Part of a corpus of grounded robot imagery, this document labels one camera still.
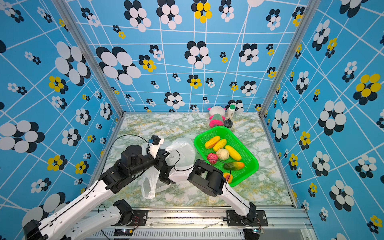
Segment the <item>white plastic bag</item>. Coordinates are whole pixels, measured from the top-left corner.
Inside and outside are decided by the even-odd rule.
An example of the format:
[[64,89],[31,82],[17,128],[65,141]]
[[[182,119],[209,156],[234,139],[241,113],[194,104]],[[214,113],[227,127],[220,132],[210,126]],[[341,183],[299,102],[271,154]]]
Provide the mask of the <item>white plastic bag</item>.
[[[195,162],[196,151],[192,140],[189,138],[178,138],[173,142],[165,141],[161,148],[169,155],[165,158],[166,169],[186,170]],[[161,176],[165,172],[155,167],[149,168],[140,181],[142,195],[145,199],[154,199],[157,193],[167,190],[171,184],[161,182]]]

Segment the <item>red round fruit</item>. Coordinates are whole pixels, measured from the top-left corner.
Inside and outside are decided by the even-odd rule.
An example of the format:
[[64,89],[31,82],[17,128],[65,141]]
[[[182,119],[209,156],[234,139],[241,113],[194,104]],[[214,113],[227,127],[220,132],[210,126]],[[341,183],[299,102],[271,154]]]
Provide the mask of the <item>red round fruit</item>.
[[211,165],[215,165],[218,162],[219,157],[214,153],[210,153],[207,155],[207,160]]

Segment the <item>yellow corn-like fruit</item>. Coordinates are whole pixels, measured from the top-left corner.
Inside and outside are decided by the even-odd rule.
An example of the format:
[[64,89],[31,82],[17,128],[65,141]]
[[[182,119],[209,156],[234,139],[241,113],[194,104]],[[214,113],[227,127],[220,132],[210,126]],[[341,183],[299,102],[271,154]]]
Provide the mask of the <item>yellow corn-like fruit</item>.
[[227,144],[227,140],[226,139],[221,139],[219,140],[213,147],[213,150],[214,152],[217,152],[218,150],[224,148]]

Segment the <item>beige round fruit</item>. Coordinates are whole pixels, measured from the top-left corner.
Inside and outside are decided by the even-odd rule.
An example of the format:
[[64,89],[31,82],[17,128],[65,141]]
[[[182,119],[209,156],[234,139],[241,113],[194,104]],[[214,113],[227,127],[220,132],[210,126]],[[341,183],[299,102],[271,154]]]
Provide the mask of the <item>beige round fruit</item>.
[[216,152],[216,155],[219,157],[219,160],[226,161],[229,159],[230,154],[227,149],[220,149]]

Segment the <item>orange peach fruit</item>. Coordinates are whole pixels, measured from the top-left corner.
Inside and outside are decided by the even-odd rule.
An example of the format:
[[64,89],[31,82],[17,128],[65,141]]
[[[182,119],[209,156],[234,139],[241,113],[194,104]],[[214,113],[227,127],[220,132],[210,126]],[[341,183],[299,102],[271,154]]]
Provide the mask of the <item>orange peach fruit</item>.
[[229,183],[229,184],[232,183],[233,178],[234,178],[232,174],[230,174],[230,173],[224,173],[223,176],[224,176],[224,178],[226,179],[226,182],[227,182],[227,183]]

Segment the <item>long yellow fruit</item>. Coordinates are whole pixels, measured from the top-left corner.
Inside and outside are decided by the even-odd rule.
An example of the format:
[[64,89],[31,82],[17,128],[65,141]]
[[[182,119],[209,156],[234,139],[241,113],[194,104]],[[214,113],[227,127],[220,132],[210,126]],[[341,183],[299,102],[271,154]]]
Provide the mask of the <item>long yellow fruit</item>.
[[226,145],[225,149],[229,152],[230,157],[235,161],[241,161],[242,156],[231,146]]

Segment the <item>green fruit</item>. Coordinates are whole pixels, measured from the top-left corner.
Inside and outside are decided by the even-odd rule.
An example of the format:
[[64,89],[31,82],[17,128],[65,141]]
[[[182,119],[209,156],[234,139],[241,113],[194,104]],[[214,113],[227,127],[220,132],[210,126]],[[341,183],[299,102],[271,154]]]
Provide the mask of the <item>green fruit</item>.
[[245,167],[245,164],[242,162],[230,162],[230,163],[224,163],[223,168],[225,170],[231,170],[231,171],[238,171],[242,170]]

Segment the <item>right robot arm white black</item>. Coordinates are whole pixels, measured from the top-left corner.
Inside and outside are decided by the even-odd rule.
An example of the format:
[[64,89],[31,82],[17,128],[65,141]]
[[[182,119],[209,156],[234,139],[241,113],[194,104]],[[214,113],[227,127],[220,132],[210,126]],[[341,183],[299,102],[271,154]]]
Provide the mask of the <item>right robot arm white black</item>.
[[249,225],[257,218],[257,207],[229,185],[229,179],[224,177],[222,171],[205,161],[196,160],[193,165],[182,170],[165,163],[160,170],[159,181],[166,185],[188,181],[206,195],[225,201],[245,224]]

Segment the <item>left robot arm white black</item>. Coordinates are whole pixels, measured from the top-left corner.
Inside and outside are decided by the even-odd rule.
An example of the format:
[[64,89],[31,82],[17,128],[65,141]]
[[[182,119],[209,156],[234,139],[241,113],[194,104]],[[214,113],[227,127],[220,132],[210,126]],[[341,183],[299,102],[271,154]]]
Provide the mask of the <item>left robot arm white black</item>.
[[146,154],[142,147],[131,145],[121,158],[107,169],[88,190],[64,208],[41,221],[31,220],[24,227],[27,240],[59,240],[87,213],[105,200],[117,194],[151,167],[158,170],[166,164],[170,151],[159,145],[149,144]]

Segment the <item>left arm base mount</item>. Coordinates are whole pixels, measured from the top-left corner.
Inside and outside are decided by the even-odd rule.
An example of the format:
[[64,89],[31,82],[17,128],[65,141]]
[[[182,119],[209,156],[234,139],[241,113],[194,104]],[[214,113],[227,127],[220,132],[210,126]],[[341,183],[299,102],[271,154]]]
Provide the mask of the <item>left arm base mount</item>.
[[138,226],[144,226],[148,219],[148,210],[138,210],[134,209],[128,214],[123,214],[123,217],[121,220],[119,220],[114,226],[118,227],[138,227]]

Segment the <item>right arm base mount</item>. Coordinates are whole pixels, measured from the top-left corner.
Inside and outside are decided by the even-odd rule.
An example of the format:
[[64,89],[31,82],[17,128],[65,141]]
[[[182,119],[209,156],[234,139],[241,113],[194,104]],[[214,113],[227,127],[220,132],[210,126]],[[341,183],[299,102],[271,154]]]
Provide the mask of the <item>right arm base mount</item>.
[[234,210],[227,210],[226,217],[229,227],[267,227],[268,220],[265,211],[256,210],[250,216],[240,216]]

